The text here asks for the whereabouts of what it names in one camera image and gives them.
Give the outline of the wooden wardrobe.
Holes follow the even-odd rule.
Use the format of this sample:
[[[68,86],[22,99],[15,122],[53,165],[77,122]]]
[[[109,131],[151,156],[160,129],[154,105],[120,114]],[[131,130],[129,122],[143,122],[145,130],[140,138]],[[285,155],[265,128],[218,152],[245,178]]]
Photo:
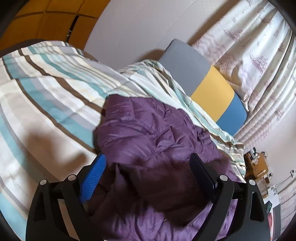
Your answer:
[[[59,40],[84,49],[109,1],[1,1],[1,50],[23,41]]]

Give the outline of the wooden chair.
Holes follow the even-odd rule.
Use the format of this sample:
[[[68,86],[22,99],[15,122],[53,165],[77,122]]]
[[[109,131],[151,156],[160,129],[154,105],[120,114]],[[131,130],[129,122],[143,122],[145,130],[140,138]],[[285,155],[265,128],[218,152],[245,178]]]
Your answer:
[[[255,182],[259,188],[262,198],[263,199],[266,198],[268,196],[268,188],[267,188],[265,178],[264,177],[258,178],[255,180]]]

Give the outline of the striped duvet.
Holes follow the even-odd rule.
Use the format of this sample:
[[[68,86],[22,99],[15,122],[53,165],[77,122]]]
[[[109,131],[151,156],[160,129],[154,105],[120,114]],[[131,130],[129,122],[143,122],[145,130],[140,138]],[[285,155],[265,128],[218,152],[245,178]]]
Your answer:
[[[93,131],[110,94],[152,97],[66,42],[1,57],[1,212],[21,240],[38,181],[61,180],[94,158]],[[243,178],[242,154],[222,153]]]

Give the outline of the pink patterned curtain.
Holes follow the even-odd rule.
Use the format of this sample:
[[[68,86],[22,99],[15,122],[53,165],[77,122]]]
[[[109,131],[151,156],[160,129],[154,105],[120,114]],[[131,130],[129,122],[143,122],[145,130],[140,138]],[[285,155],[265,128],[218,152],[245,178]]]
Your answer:
[[[269,1],[239,1],[193,47],[240,97],[247,119],[235,133],[261,142],[295,102],[295,34]]]

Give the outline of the grey yellow blue headboard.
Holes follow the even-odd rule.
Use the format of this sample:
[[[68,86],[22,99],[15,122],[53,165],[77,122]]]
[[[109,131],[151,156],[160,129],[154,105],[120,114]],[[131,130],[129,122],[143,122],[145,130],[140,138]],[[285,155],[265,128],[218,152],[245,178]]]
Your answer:
[[[205,57],[174,39],[159,63],[222,130],[232,136],[239,131],[247,112],[230,84]]]

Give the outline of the striped pillow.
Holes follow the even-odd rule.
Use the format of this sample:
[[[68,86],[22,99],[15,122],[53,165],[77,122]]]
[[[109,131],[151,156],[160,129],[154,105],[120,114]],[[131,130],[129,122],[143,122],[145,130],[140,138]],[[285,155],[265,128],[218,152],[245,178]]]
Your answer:
[[[119,73],[142,87],[149,96],[184,110],[193,124],[209,131],[218,149],[229,155],[243,154],[244,145],[222,130],[199,104],[187,96],[170,72],[158,61],[144,60],[134,63],[119,69]]]

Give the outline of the purple quilted down jacket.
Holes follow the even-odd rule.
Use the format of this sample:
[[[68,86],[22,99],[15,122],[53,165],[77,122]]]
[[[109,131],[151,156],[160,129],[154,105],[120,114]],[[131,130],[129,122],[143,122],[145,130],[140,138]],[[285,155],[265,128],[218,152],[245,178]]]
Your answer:
[[[89,201],[91,220],[105,240],[191,240],[212,205],[196,181],[196,153],[218,174],[239,181],[210,133],[154,98],[113,94],[96,129],[107,166]]]

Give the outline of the wooden desk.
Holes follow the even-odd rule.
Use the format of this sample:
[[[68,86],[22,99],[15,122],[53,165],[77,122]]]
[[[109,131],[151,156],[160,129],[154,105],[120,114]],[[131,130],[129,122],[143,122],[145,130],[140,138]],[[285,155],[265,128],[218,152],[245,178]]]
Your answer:
[[[243,157],[246,164],[245,179],[260,179],[269,172],[265,152],[260,153],[252,148]]]

